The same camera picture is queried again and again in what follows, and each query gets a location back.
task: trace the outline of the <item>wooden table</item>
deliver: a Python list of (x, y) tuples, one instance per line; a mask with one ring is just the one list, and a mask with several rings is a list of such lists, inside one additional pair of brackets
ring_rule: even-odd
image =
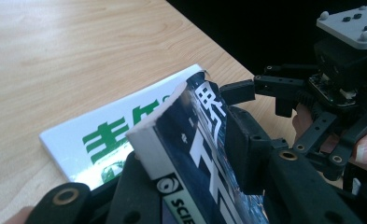
[[(194, 63), (220, 86), (252, 78), (163, 0), (0, 1), (0, 223), (66, 181), (42, 131)], [(292, 143), (274, 99), (243, 106)]]

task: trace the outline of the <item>logo on book spine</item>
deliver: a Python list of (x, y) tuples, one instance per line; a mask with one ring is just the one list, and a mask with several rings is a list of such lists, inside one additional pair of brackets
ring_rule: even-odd
[(157, 190), (163, 195), (168, 195), (183, 190), (175, 174), (170, 174), (155, 179), (154, 182), (156, 183)]

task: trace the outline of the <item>fingernail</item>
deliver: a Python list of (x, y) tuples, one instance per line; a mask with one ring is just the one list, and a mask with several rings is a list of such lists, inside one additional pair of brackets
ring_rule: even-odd
[(358, 145), (355, 161), (363, 164), (367, 163), (367, 143)]

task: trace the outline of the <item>book cover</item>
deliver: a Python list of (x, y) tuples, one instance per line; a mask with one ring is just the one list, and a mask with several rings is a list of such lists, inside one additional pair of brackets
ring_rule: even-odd
[(68, 181), (95, 189), (122, 171), (133, 150), (125, 133), (161, 105), (179, 83), (201, 70), (194, 64), (141, 91), (49, 128), (39, 139)]
[(227, 106), (207, 72), (193, 74), (126, 136), (178, 223), (267, 223), (224, 153)]

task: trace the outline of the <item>blue book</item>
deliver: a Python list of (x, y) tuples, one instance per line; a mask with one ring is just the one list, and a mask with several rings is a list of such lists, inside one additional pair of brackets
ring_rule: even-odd
[(126, 133), (178, 223), (268, 223), (262, 197), (240, 191), (226, 160), (226, 110), (201, 71)]

